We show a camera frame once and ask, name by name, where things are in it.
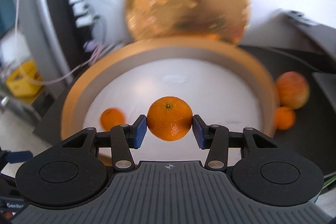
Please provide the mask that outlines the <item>orange mandarin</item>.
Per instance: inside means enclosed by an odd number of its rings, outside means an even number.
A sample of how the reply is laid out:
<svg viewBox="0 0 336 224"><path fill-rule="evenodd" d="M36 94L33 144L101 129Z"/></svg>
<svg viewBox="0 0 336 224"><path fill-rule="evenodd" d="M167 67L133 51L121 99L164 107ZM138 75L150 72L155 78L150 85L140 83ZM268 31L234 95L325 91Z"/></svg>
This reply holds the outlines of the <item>orange mandarin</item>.
<svg viewBox="0 0 336 224"><path fill-rule="evenodd" d="M105 131L110 131L115 126L125 124L125 116L118 108L109 108L101 114L100 124Z"/></svg>
<svg viewBox="0 0 336 224"><path fill-rule="evenodd" d="M293 109L287 106L278 107L276 110L274 125L277 130L290 129L296 122L296 115Z"/></svg>
<svg viewBox="0 0 336 224"><path fill-rule="evenodd" d="M190 130L193 112L178 97L162 97L153 102L147 112L147 127L163 141L182 139Z"/></svg>

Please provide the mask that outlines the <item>gold semicircular gift box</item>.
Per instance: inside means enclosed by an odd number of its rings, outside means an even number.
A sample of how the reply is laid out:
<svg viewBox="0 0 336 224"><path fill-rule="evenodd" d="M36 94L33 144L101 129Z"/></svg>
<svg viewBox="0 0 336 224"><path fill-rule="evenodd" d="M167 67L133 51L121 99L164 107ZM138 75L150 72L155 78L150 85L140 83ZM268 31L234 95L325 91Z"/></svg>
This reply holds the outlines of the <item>gold semicircular gift box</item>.
<svg viewBox="0 0 336 224"><path fill-rule="evenodd" d="M275 134L278 95L256 57L210 39L175 37L132 43L87 69L66 97L60 136L101 130L100 115L111 107L132 123L165 96L184 100L208 124Z"/></svg>

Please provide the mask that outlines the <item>red yellow apple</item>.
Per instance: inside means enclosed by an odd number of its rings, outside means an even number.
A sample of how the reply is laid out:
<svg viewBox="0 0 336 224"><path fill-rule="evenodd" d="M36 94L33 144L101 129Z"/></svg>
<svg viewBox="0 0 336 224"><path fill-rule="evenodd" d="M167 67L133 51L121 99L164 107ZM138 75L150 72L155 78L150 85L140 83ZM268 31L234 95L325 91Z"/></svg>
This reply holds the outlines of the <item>red yellow apple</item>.
<svg viewBox="0 0 336 224"><path fill-rule="evenodd" d="M295 71L283 73L276 80L276 87L282 106L297 110L309 100L309 83L301 73Z"/></svg>

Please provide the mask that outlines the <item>yellow box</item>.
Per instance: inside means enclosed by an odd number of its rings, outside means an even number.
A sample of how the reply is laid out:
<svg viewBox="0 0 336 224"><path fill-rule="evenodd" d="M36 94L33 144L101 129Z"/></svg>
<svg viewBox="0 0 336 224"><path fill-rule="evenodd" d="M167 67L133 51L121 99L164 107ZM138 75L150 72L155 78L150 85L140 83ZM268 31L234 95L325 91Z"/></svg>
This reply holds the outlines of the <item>yellow box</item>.
<svg viewBox="0 0 336 224"><path fill-rule="evenodd" d="M42 88L42 85L33 84L33 80L42 81L42 78L35 62L30 59L11 72L5 84L13 96L28 98L35 96Z"/></svg>

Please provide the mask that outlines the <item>white charger bottom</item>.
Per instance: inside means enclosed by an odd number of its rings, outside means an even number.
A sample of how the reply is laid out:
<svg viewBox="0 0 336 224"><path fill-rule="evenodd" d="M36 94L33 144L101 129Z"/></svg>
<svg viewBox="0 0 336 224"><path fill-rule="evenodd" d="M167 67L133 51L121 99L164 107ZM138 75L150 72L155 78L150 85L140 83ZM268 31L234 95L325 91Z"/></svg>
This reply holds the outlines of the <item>white charger bottom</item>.
<svg viewBox="0 0 336 224"><path fill-rule="evenodd" d="M86 26L91 26L93 24L94 17L91 14L86 14L79 16L75 23L77 28L82 28Z"/></svg>

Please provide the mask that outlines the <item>white charger middle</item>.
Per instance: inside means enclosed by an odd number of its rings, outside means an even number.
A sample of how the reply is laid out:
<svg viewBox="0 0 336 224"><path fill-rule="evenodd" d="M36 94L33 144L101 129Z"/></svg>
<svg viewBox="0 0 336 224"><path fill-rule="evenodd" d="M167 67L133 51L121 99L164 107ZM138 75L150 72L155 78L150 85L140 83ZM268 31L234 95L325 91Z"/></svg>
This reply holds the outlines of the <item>white charger middle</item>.
<svg viewBox="0 0 336 224"><path fill-rule="evenodd" d="M85 15L89 11L89 4L86 1L76 2L72 6L72 11L75 17Z"/></svg>

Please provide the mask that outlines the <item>black power strip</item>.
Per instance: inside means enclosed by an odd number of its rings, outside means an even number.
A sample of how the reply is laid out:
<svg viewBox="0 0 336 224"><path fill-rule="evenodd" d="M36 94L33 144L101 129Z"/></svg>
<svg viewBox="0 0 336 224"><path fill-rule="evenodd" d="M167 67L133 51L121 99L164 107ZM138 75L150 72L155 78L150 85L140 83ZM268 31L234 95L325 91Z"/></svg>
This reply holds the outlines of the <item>black power strip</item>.
<svg viewBox="0 0 336 224"><path fill-rule="evenodd" d="M102 37L105 38L105 22L88 0L66 0L66 4L81 57L80 61L84 62L90 58L98 46L98 42L93 37L93 30L98 23L102 25Z"/></svg>

